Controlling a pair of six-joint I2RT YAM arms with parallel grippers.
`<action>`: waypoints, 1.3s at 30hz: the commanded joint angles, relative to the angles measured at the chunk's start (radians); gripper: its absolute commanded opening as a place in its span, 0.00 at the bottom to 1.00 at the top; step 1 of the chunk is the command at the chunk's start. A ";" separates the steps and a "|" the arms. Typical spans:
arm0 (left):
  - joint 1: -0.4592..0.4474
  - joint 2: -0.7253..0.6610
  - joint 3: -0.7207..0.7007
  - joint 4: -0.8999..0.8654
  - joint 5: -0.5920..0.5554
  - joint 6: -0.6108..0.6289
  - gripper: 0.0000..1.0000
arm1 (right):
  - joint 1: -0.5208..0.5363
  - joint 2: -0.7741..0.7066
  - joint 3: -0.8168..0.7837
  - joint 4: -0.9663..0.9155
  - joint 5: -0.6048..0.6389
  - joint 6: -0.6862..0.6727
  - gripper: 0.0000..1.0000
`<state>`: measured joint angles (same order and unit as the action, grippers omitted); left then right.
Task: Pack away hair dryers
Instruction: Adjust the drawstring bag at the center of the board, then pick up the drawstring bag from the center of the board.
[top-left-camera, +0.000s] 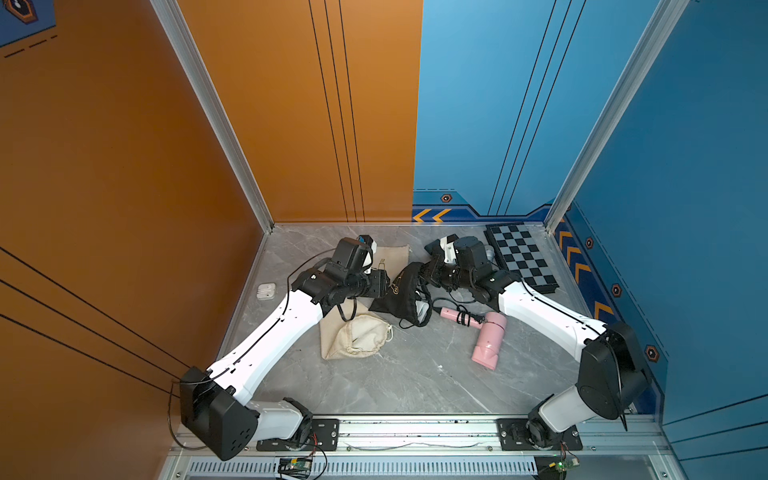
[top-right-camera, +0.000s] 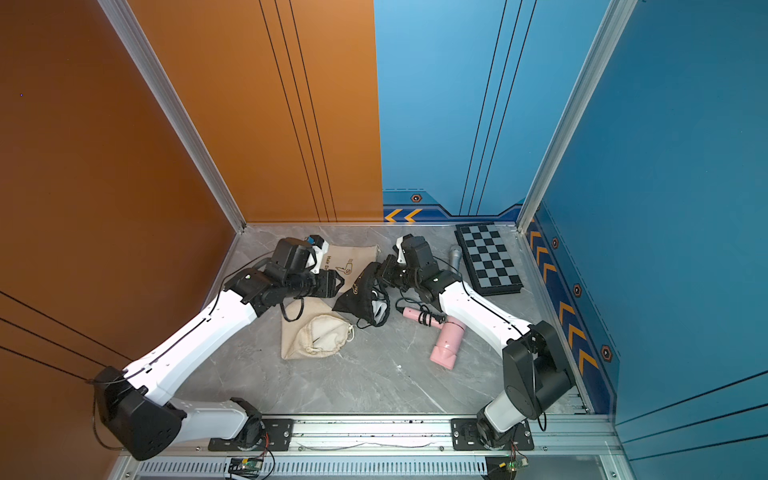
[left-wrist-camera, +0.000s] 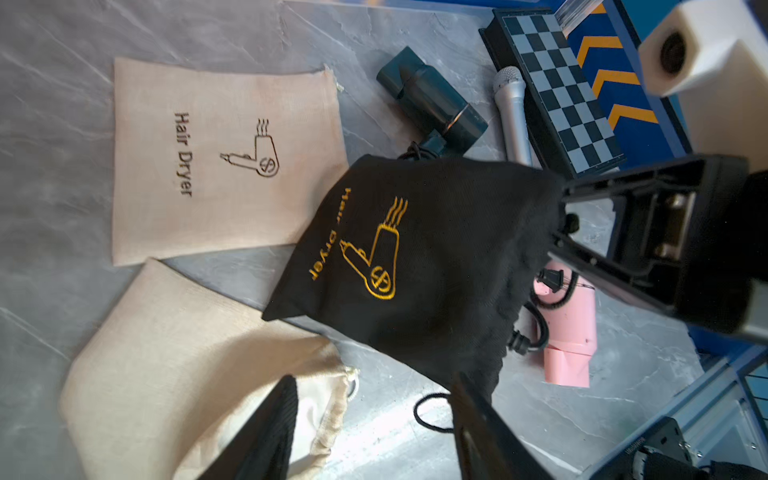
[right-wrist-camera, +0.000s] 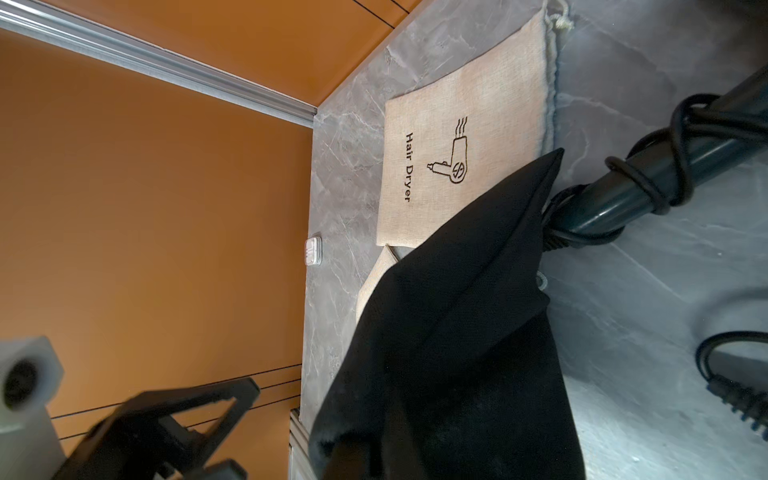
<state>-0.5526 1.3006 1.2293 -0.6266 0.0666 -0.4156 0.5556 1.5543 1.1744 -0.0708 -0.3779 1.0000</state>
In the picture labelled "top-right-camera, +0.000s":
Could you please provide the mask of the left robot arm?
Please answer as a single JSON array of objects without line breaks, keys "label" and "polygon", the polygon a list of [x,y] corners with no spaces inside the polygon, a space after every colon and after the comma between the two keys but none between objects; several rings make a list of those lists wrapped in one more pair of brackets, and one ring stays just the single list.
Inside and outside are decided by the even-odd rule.
[{"label": "left robot arm", "polygon": [[233,397],[223,402],[184,401],[175,394],[229,338],[287,298],[332,298],[344,285],[332,270],[271,278],[258,268],[228,280],[218,297],[150,353],[123,369],[107,367],[92,380],[103,425],[139,461],[169,446],[214,439],[236,449],[263,443],[261,413]]}]

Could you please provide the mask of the black drawstring pouch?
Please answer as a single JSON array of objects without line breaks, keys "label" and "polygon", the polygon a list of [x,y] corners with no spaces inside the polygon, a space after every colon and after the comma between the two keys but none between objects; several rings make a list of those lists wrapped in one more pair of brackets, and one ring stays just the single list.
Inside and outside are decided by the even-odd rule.
[{"label": "black drawstring pouch", "polygon": [[363,272],[357,277],[352,287],[342,294],[335,302],[333,310],[335,312],[347,313],[357,319],[357,327],[360,329],[374,326],[370,323],[372,319],[372,301],[387,299],[391,302],[386,286],[376,278],[376,269],[380,262],[370,263]]}]

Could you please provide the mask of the white hair dryer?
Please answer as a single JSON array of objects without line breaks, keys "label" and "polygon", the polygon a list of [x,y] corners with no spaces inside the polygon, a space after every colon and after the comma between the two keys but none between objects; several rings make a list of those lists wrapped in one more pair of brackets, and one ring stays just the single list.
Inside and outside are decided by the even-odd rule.
[{"label": "white hair dryer", "polygon": [[387,299],[372,301],[372,319],[370,323],[374,326],[383,325],[390,315],[390,303]]}]

